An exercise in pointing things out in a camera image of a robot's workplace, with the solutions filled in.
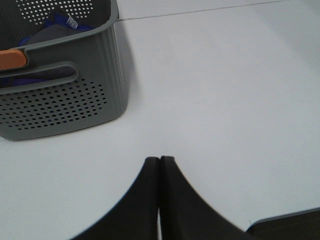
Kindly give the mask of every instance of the ventilation hole pattern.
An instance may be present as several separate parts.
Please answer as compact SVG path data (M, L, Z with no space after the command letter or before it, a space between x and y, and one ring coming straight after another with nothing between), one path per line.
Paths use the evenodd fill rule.
M43 20L49 17L49 14L57 6L60 6L68 14L80 19L87 18L94 9L94 0L15 0L21 11L22 17L34 23L43 24Z
M0 128L30 131L72 124L98 117L106 104L103 86L86 79L0 95Z

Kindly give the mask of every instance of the white table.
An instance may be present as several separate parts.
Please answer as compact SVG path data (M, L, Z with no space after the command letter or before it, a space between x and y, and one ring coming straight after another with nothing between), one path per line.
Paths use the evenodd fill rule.
M117 22L127 111L73 133L0 139L0 239L82 232L147 156L175 156L197 192L243 230L319 207L319 27L318 0Z

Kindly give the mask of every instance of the black object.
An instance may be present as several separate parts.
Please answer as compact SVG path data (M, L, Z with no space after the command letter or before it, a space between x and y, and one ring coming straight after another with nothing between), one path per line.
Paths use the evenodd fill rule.
M119 203L73 240L157 240L158 181L159 159L149 157Z
M257 240L204 202L187 182L173 157L161 158L159 185L163 240Z
M262 240L320 240L320 209L261 220L247 233Z

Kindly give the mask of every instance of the white desk surface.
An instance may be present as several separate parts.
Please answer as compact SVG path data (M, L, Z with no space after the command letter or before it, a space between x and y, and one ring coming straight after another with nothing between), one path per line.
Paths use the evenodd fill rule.
M197 192L243 230L320 206L318 0L115 26L131 81L127 111L73 133L0 139L1 240L82 232L147 156L175 156Z

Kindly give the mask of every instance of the black curved object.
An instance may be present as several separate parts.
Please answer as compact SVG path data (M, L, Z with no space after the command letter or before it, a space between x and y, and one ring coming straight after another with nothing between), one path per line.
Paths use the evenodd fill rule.
M173 157L161 158L159 185L163 240L257 240L204 202L187 182Z
M118 204L73 240L157 240L159 159L149 157Z

